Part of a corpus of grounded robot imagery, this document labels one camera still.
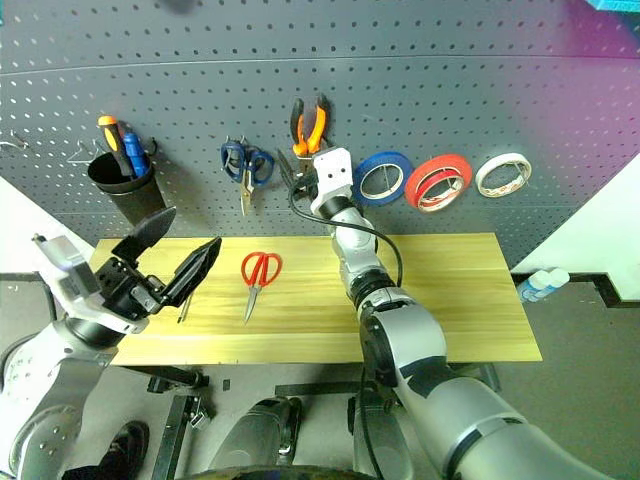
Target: pliers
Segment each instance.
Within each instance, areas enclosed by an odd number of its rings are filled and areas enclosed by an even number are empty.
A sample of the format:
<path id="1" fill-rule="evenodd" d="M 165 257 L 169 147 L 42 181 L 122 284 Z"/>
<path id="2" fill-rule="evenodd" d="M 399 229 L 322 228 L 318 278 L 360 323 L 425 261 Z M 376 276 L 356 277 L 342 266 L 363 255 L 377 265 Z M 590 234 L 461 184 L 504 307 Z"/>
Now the pliers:
<path id="1" fill-rule="evenodd" d="M 304 102 L 301 98 L 296 98 L 291 111 L 291 136 L 293 137 L 293 153 L 298 158 L 312 155 L 318 150 L 322 143 L 324 130 L 329 122 L 329 100 L 320 94 L 316 101 L 316 120 L 309 140 L 304 139 Z"/>

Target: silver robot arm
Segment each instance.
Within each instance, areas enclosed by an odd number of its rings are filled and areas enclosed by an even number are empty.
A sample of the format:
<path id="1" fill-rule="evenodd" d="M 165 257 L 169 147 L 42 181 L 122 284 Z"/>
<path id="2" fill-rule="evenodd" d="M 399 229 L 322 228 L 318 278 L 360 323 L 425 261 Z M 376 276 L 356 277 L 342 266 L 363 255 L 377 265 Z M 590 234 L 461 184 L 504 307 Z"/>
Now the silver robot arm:
<path id="1" fill-rule="evenodd" d="M 325 219 L 371 226 L 350 200 L 351 156 L 337 148 L 314 157 Z M 456 375 L 436 319 L 391 280 L 372 234 L 330 228 L 340 273 L 360 324 L 365 366 L 406 408 L 422 447 L 444 478 L 594 480 L 581 463 L 482 382 Z"/>
<path id="2" fill-rule="evenodd" d="M 192 252 L 166 286 L 136 269 L 137 256 L 174 217 L 175 208 L 148 217 L 96 275 L 67 238 L 34 238 L 40 275 L 67 315 L 16 346 L 0 365 L 0 478 L 59 478 L 80 433 L 86 398 L 116 345 L 143 331 L 150 314 L 180 305 L 206 276 L 219 238 Z"/>

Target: red tape roll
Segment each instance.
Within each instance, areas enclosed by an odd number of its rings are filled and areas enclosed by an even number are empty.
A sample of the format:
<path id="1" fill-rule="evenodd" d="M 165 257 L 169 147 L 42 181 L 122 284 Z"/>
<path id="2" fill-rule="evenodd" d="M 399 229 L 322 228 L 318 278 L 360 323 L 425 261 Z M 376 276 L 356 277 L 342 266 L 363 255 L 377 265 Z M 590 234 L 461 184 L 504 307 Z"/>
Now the red tape roll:
<path id="1" fill-rule="evenodd" d="M 460 195 L 471 183 L 471 165 L 462 155 L 440 155 L 427 160 L 414 170 L 404 189 L 409 205 L 424 212 L 444 208 Z M 453 181 L 452 188 L 436 197 L 428 192 L 443 181 Z"/>

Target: wooden board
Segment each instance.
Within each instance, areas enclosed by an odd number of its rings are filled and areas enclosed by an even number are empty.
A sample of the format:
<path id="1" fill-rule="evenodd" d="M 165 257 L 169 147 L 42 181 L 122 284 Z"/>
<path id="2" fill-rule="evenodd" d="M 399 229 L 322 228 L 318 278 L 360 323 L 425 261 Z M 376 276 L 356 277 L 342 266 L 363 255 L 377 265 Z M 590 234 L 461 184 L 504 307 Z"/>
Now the wooden board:
<path id="1" fill-rule="evenodd" d="M 444 329 L 452 362 L 537 361 L 540 352 L 493 234 L 393 236 L 405 263 L 403 287 Z M 204 238 L 163 239 L 140 258 L 140 271 L 168 282 Z M 117 239 L 101 240 L 98 268 Z M 284 267 L 258 296 L 245 326 L 247 287 L 242 259 L 279 253 Z M 393 253 L 380 257 L 395 278 Z M 184 323 L 179 309 L 151 317 L 140 335 L 120 343 L 118 365 L 337 363 L 362 360 L 355 310 L 327 237 L 231 237 L 193 296 Z"/>

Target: scissors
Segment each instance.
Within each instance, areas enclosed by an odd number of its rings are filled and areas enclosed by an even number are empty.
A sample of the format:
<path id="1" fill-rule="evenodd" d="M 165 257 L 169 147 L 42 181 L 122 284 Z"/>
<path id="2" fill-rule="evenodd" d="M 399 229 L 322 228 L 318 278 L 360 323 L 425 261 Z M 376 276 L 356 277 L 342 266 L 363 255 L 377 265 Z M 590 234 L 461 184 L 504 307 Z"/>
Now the scissors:
<path id="1" fill-rule="evenodd" d="M 247 262 L 253 257 L 258 257 L 258 261 L 253 267 L 251 277 L 249 277 L 249 275 L 247 275 Z M 276 262 L 276 271 L 270 278 L 267 278 L 270 259 L 273 259 Z M 253 252 L 244 257 L 241 267 L 242 278 L 244 279 L 244 283 L 249 286 L 249 301 L 247 302 L 247 309 L 244 312 L 245 325 L 249 321 L 251 312 L 253 312 L 253 307 L 256 305 L 256 298 L 258 298 L 258 294 L 264 287 L 269 285 L 278 277 L 280 270 L 282 270 L 282 258 L 277 253 Z"/>
<path id="2" fill-rule="evenodd" d="M 253 190 L 264 186 L 273 174 L 273 158 L 256 147 L 233 140 L 222 144 L 220 156 L 222 170 L 240 184 L 242 215 L 246 216 L 251 206 Z"/>

